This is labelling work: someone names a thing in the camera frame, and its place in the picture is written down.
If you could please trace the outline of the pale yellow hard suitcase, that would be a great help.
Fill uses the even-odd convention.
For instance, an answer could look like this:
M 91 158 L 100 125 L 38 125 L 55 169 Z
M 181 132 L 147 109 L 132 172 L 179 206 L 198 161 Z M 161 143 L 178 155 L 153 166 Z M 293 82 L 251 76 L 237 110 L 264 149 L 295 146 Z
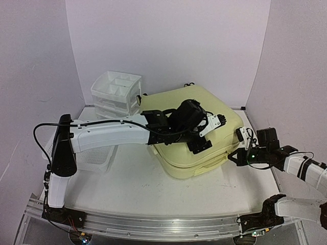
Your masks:
M 207 115 L 194 130 L 195 138 L 190 143 L 152 146 L 163 169 L 174 178 L 188 179 L 219 167 L 239 145 L 235 131 L 243 127 L 242 119 L 201 86 L 187 85 L 153 95 L 139 95 L 136 100 L 141 112 L 159 110 L 165 111 L 167 116 L 182 102 L 196 100 Z

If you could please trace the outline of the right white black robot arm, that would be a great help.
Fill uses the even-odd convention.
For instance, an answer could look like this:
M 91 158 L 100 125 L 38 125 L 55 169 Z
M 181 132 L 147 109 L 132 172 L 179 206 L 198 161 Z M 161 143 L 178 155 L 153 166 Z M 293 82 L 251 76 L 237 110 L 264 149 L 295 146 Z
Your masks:
M 276 194 L 263 201 L 260 212 L 237 218 L 241 234 L 258 236 L 281 226 L 288 218 L 313 221 L 326 228 L 326 164 L 314 160 L 312 152 L 303 152 L 286 145 L 281 146 L 275 128 L 258 130 L 236 129 L 240 147 L 228 155 L 236 166 L 249 166 L 260 170 L 275 169 L 307 184 L 321 194 L 323 200 L 301 199 Z

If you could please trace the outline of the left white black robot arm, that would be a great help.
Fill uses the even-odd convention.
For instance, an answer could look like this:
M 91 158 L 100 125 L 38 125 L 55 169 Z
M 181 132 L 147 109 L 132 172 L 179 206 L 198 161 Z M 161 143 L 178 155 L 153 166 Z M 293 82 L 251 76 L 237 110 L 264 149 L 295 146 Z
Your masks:
M 77 153 L 124 144 L 185 142 L 189 151 L 197 154 L 212 146 L 205 136 L 225 123 L 224 116 L 205 111 L 196 100 L 185 100 L 176 109 L 146 110 L 129 117 L 79 124 L 69 114 L 61 116 L 45 176 L 45 218 L 72 224 L 82 222 L 86 216 L 85 212 L 64 206 L 69 180 L 77 172 Z

